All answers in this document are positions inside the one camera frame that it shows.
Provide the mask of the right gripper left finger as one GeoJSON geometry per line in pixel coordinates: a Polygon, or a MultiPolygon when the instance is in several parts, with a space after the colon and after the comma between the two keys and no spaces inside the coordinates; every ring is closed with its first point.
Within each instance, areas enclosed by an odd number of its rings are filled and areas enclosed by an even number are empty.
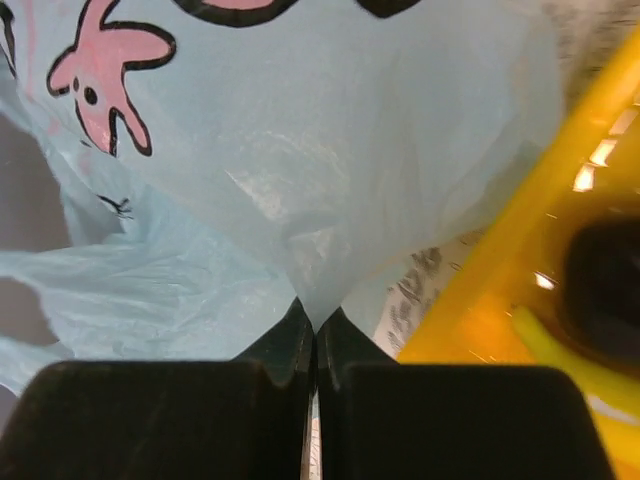
{"type": "Polygon", "coordinates": [[[227,361],[65,361],[1,438],[5,479],[304,479],[315,338],[299,301],[227,361]]]}

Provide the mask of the yellow banana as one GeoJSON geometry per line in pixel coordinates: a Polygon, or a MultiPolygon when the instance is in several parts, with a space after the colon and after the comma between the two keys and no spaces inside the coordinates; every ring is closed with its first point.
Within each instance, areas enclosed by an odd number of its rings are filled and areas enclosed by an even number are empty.
{"type": "Polygon", "coordinates": [[[566,373],[586,394],[597,412],[639,426],[639,381],[587,359],[553,337],[527,308],[512,313],[513,328],[531,356],[541,365],[566,373]]]}

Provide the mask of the dark brown chocolate bun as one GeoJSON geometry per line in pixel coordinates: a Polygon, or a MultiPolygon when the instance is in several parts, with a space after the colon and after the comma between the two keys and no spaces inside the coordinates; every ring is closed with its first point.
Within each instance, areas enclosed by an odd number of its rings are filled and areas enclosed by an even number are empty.
{"type": "Polygon", "coordinates": [[[565,257],[564,303],[587,344],[639,365],[639,222],[599,222],[581,229],[565,257]]]}

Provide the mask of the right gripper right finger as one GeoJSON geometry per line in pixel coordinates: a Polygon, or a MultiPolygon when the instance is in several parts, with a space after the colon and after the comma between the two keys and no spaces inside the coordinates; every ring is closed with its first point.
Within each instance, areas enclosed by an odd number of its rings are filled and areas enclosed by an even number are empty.
{"type": "Polygon", "coordinates": [[[342,310],[317,334],[326,479],[610,479],[569,377],[538,366],[402,365],[342,310]]]}

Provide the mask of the blue plastic grocery bag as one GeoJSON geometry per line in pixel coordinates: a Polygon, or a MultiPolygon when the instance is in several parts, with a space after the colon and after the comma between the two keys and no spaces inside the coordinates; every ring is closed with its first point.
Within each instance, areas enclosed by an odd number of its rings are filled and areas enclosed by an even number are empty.
{"type": "Polygon", "coordinates": [[[5,1],[1,111],[71,243],[3,251],[68,359],[222,359],[300,300],[375,326],[404,259],[490,224],[563,114],[538,1],[5,1]]]}

